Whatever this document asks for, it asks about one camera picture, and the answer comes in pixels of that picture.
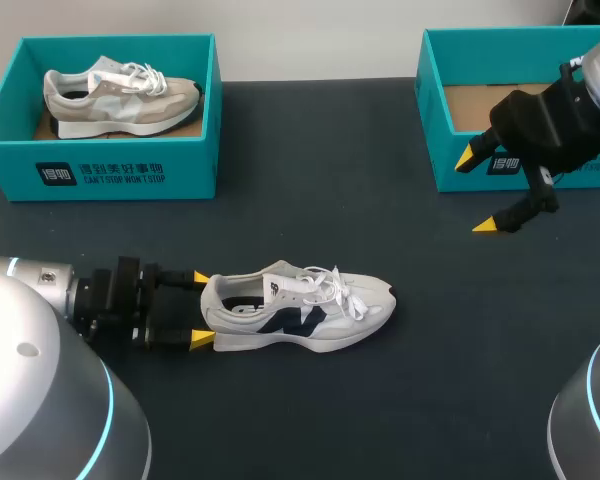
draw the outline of sneaker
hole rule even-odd
[[[106,57],[83,73],[50,70],[44,76],[52,130],[63,139],[156,135],[192,120],[201,92],[191,80],[165,78],[149,65]]]
[[[279,261],[250,275],[214,275],[201,308],[216,351],[292,342],[331,352],[384,325],[396,306],[390,288],[374,277]]]

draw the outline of shoe sole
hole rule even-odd
[[[156,123],[126,123],[111,120],[99,122],[63,122],[51,117],[52,131],[62,140],[94,138],[106,133],[129,133],[136,137],[150,137],[189,123],[189,117],[194,116],[196,107],[197,105],[180,115]]]
[[[216,337],[213,341],[213,349],[216,352],[239,352],[243,350],[256,350],[273,343],[287,342],[302,345],[316,353],[333,352],[349,347],[354,343],[358,343],[360,340],[364,340],[369,335],[378,331],[387,322],[389,317],[369,330],[352,335],[351,337],[338,338],[335,340],[299,337],[297,335],[288,335],[286,333],[255,333],[245,335],[216,333]]]

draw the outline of shoelace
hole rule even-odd
[[[298,280],[309,282],[313,287],[315,287],[313,292],[320,294],[320,296],[323,298],[322,300],[315,302],[305,299],[305,304],[322,305],[335,300],[340,307],[340,310],[342,310],[342,314],[346,317],[347,312],[345,312],[344,309],[344,303],[346,302],[349,316],[351,318],[354,320],[362,320],[364,318],[364,315],[369,311],[369,307],[367,307],[367,305],[358,295],[351,293],[351,289],[340,277],[338,267],[334,267],[333,271],[331,272],[320,267],[307,267],[305,270],[320,272],[320,274],[318,275],[318,278],[303,275],[298,275],[296,278]],[[323,283],[329,286],[329,289],[326,292],[320,288]]]
[[[122,89],[124,93],[146,93],[151,97],[157,97],[167,91],[167,81],[162,72],[151,68],[148,63],[145,63],[144,67],[137,63],[125,63],[120,67],[120,71],[123,73],[131,72],[129,76],[130,83],[135,78],[144,79],[144,84],[141,87],[124,88]]]

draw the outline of shoe tongue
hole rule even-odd
[[[116,62],[115,60],[111,60],[109,57],[105,57],[104,55],[102,55],[89,70],[100,70],[103,72],[120,73],[121,68],[122,64],[120,62]]]
[[[292,293],[310,293],[315,290],[309,282],[296,278],[283,277],[273,273],[265,273],[262,276],[262,289],[264,291],[265,305],[272,303],[283,291]]]
[[[145,82],[145,79],[137,77],[131,80],[129,75],[124,75],[122,73],[93,70],[89,72],[89,75],[87,76],[87,90],[89,93],[98,88],[98,85],[100,85],[100,82],[103,80],[115,83],[116,85],[120,85],[121,87],[125,88],[140,88]]]

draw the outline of teal shoe box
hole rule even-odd
[[[529,188],[517,159],[503,150],[471,173],[454,170],[469,140],[488,128],[488,112],[499,100],[482,106],[486,127],[461,131],[450,109],[449,88],[550,84],[560,78],[560,64],[584,55],[598,42],[600,26],[426,30],[415,92],[438,191]],[[600,155],[558,178],[557,188],[600,187]]]
[[[200,136],[34,140],[46,71],[80,73],[101,55],[200,84]],[[221,116],[213,35],[23,38],[0,84],[0,187],[10,201],[213,198]]]

